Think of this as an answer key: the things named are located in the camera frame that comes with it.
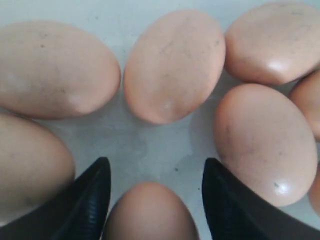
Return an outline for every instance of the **white surface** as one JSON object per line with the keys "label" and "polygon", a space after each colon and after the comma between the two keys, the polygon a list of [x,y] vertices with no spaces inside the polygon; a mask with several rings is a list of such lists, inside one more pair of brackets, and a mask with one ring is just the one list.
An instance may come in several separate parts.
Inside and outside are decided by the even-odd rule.
{"label": "white surface", "polygon": [[[139,34],[159,16],[179,8],[197,8],[215,17],[225,30],[240,14],[266,0],[0,0],[0,25],[30,19],[70,23],[103,40],[123,69]],[[319,0],[306,0],[320,8]],[[150,126],[128,111],[123,93],[94,114],[62,121],[41,121],[71,149],[79,175],[97,157],[111,161],[111,205],[133,184],[153,180],[173,189],[190,209],[202,240],[211,239],[201,196],[207,157],[218,157],[212,141],[212,118],[219,99],[238,84],[223,74],[208,101],[185,119]],[[280,89],[287,92],[290,86]],[[284,209],[320,227],[308,199]]]}

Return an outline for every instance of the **black object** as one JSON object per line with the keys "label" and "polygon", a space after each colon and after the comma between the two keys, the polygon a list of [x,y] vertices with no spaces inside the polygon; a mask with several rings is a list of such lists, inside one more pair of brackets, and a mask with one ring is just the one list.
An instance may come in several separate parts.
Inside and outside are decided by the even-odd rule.
{"label": "black object", "polygon": [[0,240],[99,240],[106,221],[111,172],[97,159],[55,198],[0,228]]}
{"label": "black object", "polygon": [[320,231],[264,201],[208,158],[202,200],[213,240],[320,240]]}

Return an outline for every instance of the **textured black grip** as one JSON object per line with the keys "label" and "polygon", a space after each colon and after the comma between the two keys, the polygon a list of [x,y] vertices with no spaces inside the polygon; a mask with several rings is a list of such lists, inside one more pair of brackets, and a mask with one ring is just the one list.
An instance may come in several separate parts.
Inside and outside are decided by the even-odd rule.
{"label": "textured black grip", "polygon": [[264,201],[215,158],[208,158],[202,200],[214,240],[320,240],[320,231]]}
{"label": "textured black grip", "polygon": [[0,228],[0,240],[99,240],[110,191],[110,164],[101,157],[55,198]]}

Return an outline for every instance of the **eggshell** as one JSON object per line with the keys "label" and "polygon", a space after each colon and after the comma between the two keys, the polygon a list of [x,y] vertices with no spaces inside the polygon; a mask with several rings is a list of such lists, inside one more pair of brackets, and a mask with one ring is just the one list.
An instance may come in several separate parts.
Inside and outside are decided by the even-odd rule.
{"label": "eggshell", "polygon": [[89,114],[116,93],[121,72],[98,38],[72,25],[26,21],[0,28],[0,105],[40,119]]}
{"label": "eggshell", "polygon": [[320,167],[318,165],[314,182],[309,191],[309,201],[316,214],[320,216]]}
{"label": "eggshell", "polygon": [[251,83],[281,85],[320,63],[320,10],[272,2],[249,10],[225,33],[226,70]]}
{"label": "eggshell", "polygon": [[40,206],[75,176],[72,154],[44,127],[0,113],[0,225]]}
{"label": "eggshell", "polygon": [[301,80],[289,98],[306,117],[317,141],[320,141],[320,71]]}
{"label": "eggshell", "polygon": [[129,108],[153,124],[182,119],[210,95],[226,54],[219,23],[204,12],[170,12],[137,40],[128,57],[123,87]]}
{"label": "eggshell", "polygon": [[199,240],[184,203],[167,187],[143,182],[113,207],[103,240]]}
{"label": "eggshell", "polygon": [[317,147],[299,109],[282,93],[248,83],[218,104],[214,141],[222,163],[276,207],[300,200],[317,170]]}

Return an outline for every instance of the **egg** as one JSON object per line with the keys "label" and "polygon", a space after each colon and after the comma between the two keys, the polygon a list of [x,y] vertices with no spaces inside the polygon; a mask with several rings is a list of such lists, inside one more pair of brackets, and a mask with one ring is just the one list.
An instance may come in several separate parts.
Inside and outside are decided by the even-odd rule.
{"label": "egg", "polygon": [[0,113],[0,133],[0,225],[5,225],[72,183],[75,164],[64,143],[32,121]]}
{"label": "egg", "polygon": [[309,201],[316,214],[320,216],[320,167],[318,166],[314,182],[309,190]]}
{"label": "egg", "polygon": [[214,142],[221,162],[276,207],[300,200],[317,170],[307,120],[282,93],[256,83],[231,89],[217,106]]}
{"label": "egg", "polygon": [[124,69],[127,105],[152,124],[178,121],[210,95],[226,46],[219,23],[195,9],[161,16],[138,38]]}
{"label": "egg", "polygon": [[181,199],[156,182],[126,192],[111,210],[102,240],[199,240]]}
{"label": "egg", "polygon": [[119,63],[102,41],[47,20],[0,28],[0,106],[39,119],[94,112],[117,92]]}
{"label": "egg", "polygon": [[316,71],[294,86],[289,98],[306,117],[314,137],[320,141],[320,71]]}
{"label": "egg", "polygon": [[236,19],[225,33],[225,69],[249,83],[281,85],[320,63],[320,10],[297,2],[272,2]]}

